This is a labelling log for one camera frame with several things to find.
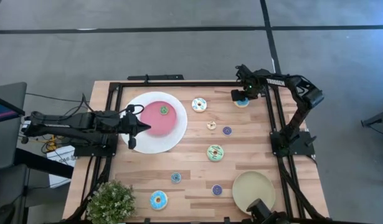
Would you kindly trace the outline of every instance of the wooden tabletop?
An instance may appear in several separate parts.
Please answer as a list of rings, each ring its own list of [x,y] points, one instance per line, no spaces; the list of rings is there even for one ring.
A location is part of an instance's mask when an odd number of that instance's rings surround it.
[[[109,83],[95,82],[90,100],[90,106],[94,110],[105,109]],[[126,221],[143,222],[144,218],[151,218],[152,222],[222,222],[224,217],[230,217],[235,222],[241,221],[248,216],[235,205],[232,184],[239,174],[248,170],[258,171],[272,181],[276,191],[272,210],[285,211],[277,160],[272,155],[270,145],[266,99],[259,98],[251,101],[246,108],[238,108],[231,101],[230,91],[233,89],[234,87],[124,88],[121,109],[140,94],[162,91],[175,96],[184,105],[188,117],[183,139],[168,152],[142,154],[129,150],[122,138],[119,138],[110,179],[133,185],[138,212],[137,217]],[[285,119],[289,122],[296,110],[296,104],[286,88],[280,89],[280,95]],[[273,96],[272,94],[273,109],[278,122]],[[208,108],[203,113],[196,113],[191,108],[191,101],[197,97],[208,103]],[[208,130],[208,121],[215,121],[217,128]],[[231,136],[222,134],[224,126],[232,128]],[[219,162],[210,162],[207,158],[206,150],[212,144],[220,144],[224,148],[225,156]],[[294,156],[294,160],[300,189],[319,213],[328,216],[316,165],[306,156]],[[69,217],[80,204],[88,161],[88,157],[82,157],[76,163],[63,218]],[[90,168],[89,182],[93,165],[94,161]],[[173,172],[181,173],[180,184],[171,183]],[[211,193],[210,188],[214,184],[220,184],[224,189],[220,197]],[[168,195],[169,202],[164,210],[154,211],[149,205],[149,198],[155,190],[162,190]],[[297,216],[297,206],[291,189],[290,195],[294,216]]]

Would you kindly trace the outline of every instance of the potted plant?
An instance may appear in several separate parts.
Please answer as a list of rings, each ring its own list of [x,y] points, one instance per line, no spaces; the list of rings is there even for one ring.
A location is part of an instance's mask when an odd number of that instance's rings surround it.
[[[86,213],[93,224],[117,224],[136,215],[135,196],[132,187],[119,181],[101,184],[89,198]]]

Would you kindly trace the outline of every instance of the red plate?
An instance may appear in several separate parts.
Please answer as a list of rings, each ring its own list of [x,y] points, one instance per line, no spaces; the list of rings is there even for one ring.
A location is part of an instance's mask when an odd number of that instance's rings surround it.
[[[161,107],[166,106],[169,112],[161,114]],[[176,125],[176,110],[167,102],[155,101],[144,107],[140,115],[140,121],[151,126],[146,132],[152,136],[164,136],[169,134]]]

